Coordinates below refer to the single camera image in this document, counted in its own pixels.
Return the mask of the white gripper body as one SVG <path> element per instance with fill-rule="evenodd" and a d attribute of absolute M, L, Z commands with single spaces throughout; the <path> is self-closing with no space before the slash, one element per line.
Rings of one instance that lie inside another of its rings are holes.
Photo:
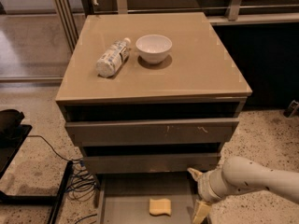
<path fill-rule="evenodd" d="M 207 203 L 217 203 L 223 199 L 225 186 L 221 177 L 221 170 L 202 173 L 197 180 L 198 194 Z"/>

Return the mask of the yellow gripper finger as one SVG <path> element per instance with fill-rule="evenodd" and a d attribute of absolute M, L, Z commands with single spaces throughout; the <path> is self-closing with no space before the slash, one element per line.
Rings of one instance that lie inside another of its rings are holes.
<path fill-rule="evenodd" d="M 187 171 L 191 174 L 194 181 L 198 181 L 203 174 L 202 172 L 193 168 L 188 168 Z"/>
<path fill-rule="evenodd" d="M 192 224 L 202 224 L 204 219 L 208 216 L 212 205 L 210 203 L 196 200 L 192 214 Z"/>

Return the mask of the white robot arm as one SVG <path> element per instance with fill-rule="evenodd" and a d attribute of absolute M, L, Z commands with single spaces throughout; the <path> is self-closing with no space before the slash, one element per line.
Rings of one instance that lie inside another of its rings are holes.
<path fill-rule="evenodd" d="M 262 166 L 243 157 L 230 157 L 219 169 L 202 173 L 188 172 L 197 182 L 199 198 L 195 201 L 192 224 L 201 224 L 213 203 L 231 195 L 268 190 L 293 203 L 299 203 L 299 174 Z"/>

